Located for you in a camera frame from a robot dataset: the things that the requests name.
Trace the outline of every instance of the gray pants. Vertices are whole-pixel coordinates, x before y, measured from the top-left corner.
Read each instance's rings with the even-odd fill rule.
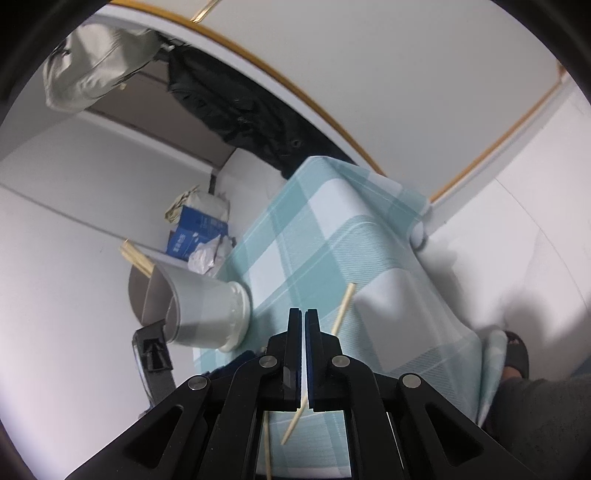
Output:
[[[508,379],[489,419],[498,442],[540,479],[570,479],[591,451],[591,375]]]

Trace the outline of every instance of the white cabinet panel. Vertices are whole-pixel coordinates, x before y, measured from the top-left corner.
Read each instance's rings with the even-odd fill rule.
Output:
[[[550,52],[489,0],[222,0],[201,25],[290,79],[388,176],[427,195],[557,80]]]

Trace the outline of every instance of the blue box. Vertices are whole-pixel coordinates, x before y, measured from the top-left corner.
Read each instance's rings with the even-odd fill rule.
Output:
[[[189,260],[198,244],[228,234],[228,224],[194,208],[183,206],[178,227],[168,241],[167,255]]]

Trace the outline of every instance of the tablecloth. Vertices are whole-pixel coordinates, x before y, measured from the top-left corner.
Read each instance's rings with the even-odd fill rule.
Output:
[[[210,371],[285,331],[290,307],[317,309],[329,332],[348,282],[358,285],[339,339],[343,353],[392,377],[415,372],[473,421],[482,421],[498,386],[506,337],[483,345],[461,323],[418,263],[409,237],[429,208],[422,195],[363,168],[311,157],[232,251],[217,277],[249,291],[251,325],[223,354],[195,349]],[[342,412],[306,411],[285,446],[293,413],[271,413],[273,474],[350,475]],[[259,471],[264,471],[263,454]]]

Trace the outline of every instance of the brown panel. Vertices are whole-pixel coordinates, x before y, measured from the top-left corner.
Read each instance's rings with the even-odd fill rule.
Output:
[[[135,128],[221,168],[234,147],[187,112],[167,92],[166,65],[152,62],[145,74],[135,74],[122,90],[116,88],[89,110]]]

